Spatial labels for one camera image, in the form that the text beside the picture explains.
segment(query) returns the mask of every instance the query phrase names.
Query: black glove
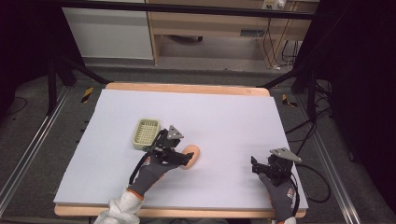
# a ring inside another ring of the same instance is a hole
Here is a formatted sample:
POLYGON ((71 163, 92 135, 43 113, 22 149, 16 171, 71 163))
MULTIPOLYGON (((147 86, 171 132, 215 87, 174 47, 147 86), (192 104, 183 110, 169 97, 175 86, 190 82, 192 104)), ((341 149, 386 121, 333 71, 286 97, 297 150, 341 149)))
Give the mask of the black glove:
POLYGON ((139 169, 139 175, 135 179, 134 183, 128 187, 135 193, 137 193, 143 199, 145 193, 151 188, 155 182, 157 182, 163 175, 177 168, 178 165, 171 163, 162 164, 158 158, 152 154, 146 158, 142 167, 139 169))
POLYGON ((294 187, 291 181, 288 180, 275 187, 265 174, 260 173, 259 179, 270 193, 271 205, 275 210, 276 221, 281 222, 292 217, 291 205, 293 203, 294 187))

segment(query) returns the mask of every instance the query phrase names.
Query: white board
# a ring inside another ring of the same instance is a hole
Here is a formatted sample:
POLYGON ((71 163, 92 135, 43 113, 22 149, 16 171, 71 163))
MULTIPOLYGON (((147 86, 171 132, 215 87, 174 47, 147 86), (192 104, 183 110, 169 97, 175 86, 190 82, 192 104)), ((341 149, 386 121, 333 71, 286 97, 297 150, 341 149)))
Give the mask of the white board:
POLYGON ((267 163, 270 149, 289 148, 272 97, 114 90, 102 91, 54 202, 103 205, 119 197, 144 155, 132 145, 142 118, 174 125, 184 135, 177 151, 201 149, 190 170, 168 172, 146 193, 144 207, 271 208, 250 156, 267 163))

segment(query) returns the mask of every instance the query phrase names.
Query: gray carpet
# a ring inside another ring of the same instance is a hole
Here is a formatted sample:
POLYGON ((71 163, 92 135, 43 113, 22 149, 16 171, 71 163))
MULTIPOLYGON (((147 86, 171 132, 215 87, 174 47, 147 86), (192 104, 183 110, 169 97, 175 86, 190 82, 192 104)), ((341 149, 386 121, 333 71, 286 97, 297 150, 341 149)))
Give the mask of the gray carpet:
MULTIPOLYGON (((127 68, 92 68, 92 71, 102 77, 116 81, 240 86, 256 86, 276 77, 274 74, 264 75, 230 71, 203 72, 127 68)), ((104 87, 104 85, 100 85, 81 74, 77 74, 77 77, 78 83, 71 88, 60 116, 52 126, 24 179, 8 204, 2 215, 3 218, 41 218, 32 221, 32 223, 41 223, 45 220, 49 223, 61 223, 62 220, 66 219, 88 223, 86 217, 57 217, 53 212, 55 189, 62 180, 64 171, 78 145, 78 140, 88 125, 100 90, 104 87), (94 87, 94 91, 88 102, 83 104, 80 100, 88 87, 94 87)), ((276 98, 285 131, 304 122, 301 109, 303 105, 293 107, 282 104, 282 93, 290 93, 291 83, 292 79, 271 90, 271 95, 276 98)), ((17 90, 16 95, 25 99, 27 105, 20 112, 8 115, 1 120, 1 186, 4 186, 7 182, 13 168, 17 165, 19 158, 28 147, 45 117, 48 101, 47 79, 41 77, 23 84, 17 90)), ((17 98, 10 110, 15 109, 16 111, 21 105, 23 105, 23 100, 17 98)), ((317 111, 327 107, 326 101, 320 101, 317 111)), ((324 116, 318 119, 317 132, 320 133, 326 148, 330 151, 332 161, 346 185, 361 222, 396 223, 396 216, 388 209, 382 197, 375 190, 364 167, 349 161, 347 147, 330 114, 331 111, 324 113, 324 116)), ((290 141, 301 140, 304 139, 307 132, 308 126, 288 134, 287 137, 290 141)), ((301 142, 290 142, 290 149, 296 152, 300 144, 301 142)), ((299 156, 303 159, 305 165, 309 165, 325 175, 312 138, 309 138, 304 144, 299 156)), ((307 195, 314 200, 324 199, 327 191, 321 178, 306 168, 301 167, 298 170, 307 195)), ((312 201, 308 201, 308 203, 310 208, 307 210, 306 216, 299 219, 299 223, 346 223, 333 192, 330 199, 325 203, 314 203, 312 201)))

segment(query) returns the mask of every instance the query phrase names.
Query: green basket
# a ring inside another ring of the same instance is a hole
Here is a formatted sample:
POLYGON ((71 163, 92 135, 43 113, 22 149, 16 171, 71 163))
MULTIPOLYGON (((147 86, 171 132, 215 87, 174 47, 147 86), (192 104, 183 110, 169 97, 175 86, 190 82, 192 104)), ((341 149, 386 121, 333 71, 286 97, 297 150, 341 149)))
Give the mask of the green basket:
POLYGON ((151 146, 155 136, 160 131, 160 122, 156 119, 140 119, 134 130, 132 144, 136 149, 151 146))

